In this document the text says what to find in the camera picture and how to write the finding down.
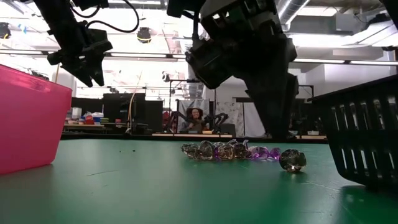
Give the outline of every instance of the ceiling light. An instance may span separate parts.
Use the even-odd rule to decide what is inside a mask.
[[[185,59],[185,55],[182,55],[182,54],[179,54],[179,55],[173,55],[173,58]]]
[[[293,62],[297,63],[344,63],[344,60],[328,60],[328,59],[309,59],[309,58],[296,58]]]
[[[383,66],[398,66],[398,62],[378,62],[378,61],[351,61],[351,65],[383,65]]]
[[[131,4],[160,5],[160,1],[128,1]],[[122,0],[109,0],[109,3],[125,3]]]
[[[38,50],[0,50],[0,54],[43,55],[43,53]]]
[[[166,54],[130,54],[130,53],[111,53],[113,57],[142,57],[142,58],[166,58]]]
[[[325,34],[290,34],[289,38],[293,40],[297,47],[341,47],[347,43],[345,36],[325,35]]]

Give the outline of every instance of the black plastic basket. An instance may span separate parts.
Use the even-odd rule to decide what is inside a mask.
[[[398,191],[398,75],[310,99],[339,174]]]

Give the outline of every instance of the purple glass gem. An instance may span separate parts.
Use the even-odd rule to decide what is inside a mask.
[[[254,153],[254,154],[251,154],[251,159],[252,160],[256,160],[256,159],[259,159],[260,158],[260,155],[258,154],[258,153]]]
[[[269,157],[269,151],[266,147],[261,147],[261,146],[250,147],[250,151],[252,155],[254,154],[259,155],[257,159],[267,159]]]
[[[269,152],[269,157],[279,160],[280,157],[280,149],[278,147],[273,148],[270,152]]]

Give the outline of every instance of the dark hair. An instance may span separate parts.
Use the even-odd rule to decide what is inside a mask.
[[[198,119],[201,119],[203,117],[203,110],[202,109],[200,109],[200,108],[188,108],[187,109],[187,117],[188,118],[193,119],[192,118],[192,111],[193,110],[198,110],[199,111],[199,118]]]

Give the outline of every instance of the desk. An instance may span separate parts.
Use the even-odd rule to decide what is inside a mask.
[[[103,128],[101,124],[64,124],[66,128]]]
[[[152,136],[159,137],[187,137],[187,138],[231,138],[231,134],[170,134],[170,133],[154,133]]]
[[[249,144],[303,151],[302,174],[193,161],[181,144],[60,141],[51,166],[0,176],[0,223],[398,223],[397,201],[343,179],[326,144]]]
[[[64,124],[63,132],[69,131],[106,131],[104,125],[97,124]]]
[[[326,139],[326,136],[296,136],[297,139]]]

